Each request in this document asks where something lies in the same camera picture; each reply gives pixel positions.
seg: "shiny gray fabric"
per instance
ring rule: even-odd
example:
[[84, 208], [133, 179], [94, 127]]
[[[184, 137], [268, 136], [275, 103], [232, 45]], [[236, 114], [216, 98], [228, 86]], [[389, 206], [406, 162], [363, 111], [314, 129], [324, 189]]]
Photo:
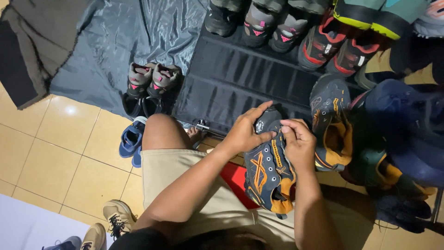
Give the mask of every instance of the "shiny gray fabric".
[[207, 7], [208, 0], [93, 1], [50, 92], [127, 117], [129, 64], [175, 64], [186, 74]]

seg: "tan sneaker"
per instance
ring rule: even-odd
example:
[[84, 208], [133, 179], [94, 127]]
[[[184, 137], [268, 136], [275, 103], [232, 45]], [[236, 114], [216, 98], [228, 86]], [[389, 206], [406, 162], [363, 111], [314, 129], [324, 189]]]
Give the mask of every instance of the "tan sneaker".
[[120, 237], [131, 232], [135, 221], [131, 209], [119, 200], [110, 200], [103, 205], [103, 215], [110, 223], [112, 237]]
[[106, 239], [106, 231], [102, 224], [92, 225], [86, 232], [82, 242], [81, 250], [99, 250], [103, 247]]

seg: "khaki shorts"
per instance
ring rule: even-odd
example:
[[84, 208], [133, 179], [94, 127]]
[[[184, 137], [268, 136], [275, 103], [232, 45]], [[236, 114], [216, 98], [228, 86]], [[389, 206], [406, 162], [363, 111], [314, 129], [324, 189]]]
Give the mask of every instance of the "khaki shorts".
[[[142, 151], [141, 156], [143, 206], [146, 209], [163, 189], [204, 158], [206, 153], [188, 149], [154, 149]], [[327, 206], [345, 249], [362, 249], [373, 223], [339, 204], [327, 201]], [[186, 222], [174, 241], [180, 242], [213, 230], [241, 227], [264, 238], [274, 249], [294, 250], [294, 212], [287, 216], [287, 219], [280, 220], [264, 209], [246, 209], [225, 181], [218, 177], [200, 211]]]

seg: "pink logo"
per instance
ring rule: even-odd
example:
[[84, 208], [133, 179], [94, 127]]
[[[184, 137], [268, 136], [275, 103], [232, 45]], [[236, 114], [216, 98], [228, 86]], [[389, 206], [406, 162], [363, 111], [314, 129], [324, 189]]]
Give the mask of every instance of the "pink logo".
[[253, 30], [253, 32], [254, 32], [254, 34], [255, 34], [256, 36], [259, 36], [260, 34], [263, 33], [263, 31], [255, 31], [255, 30]]
[[290, 40], [291, 40], [291, 38], [286, 38], [286, 37], [283, 36], [283, 35], [281, 35], [281, 38], [282, 38], [282, 41], [283, 41], [283, 42], [287, 42], [287, 41], [290, 41]]

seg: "hand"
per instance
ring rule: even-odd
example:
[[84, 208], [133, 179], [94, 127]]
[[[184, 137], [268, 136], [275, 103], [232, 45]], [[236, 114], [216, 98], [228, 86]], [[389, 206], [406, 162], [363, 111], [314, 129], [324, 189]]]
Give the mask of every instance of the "hand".
[[253, 124], [273, 104], [273, 101], [264, 102], [257, 108], [248, 110], [239, 116], [225, 139], [218, 148], [226, 150], [230, 156], [254, 149], [260, 144], [271, 140], [277, 135], [275, 131], [256, 134]]
[[281, 120], [281, 124], [283, 125], [281, 131], [287, 143], [285, 156], [296, 173], [314, 172], [316, 137], [302, 119]]

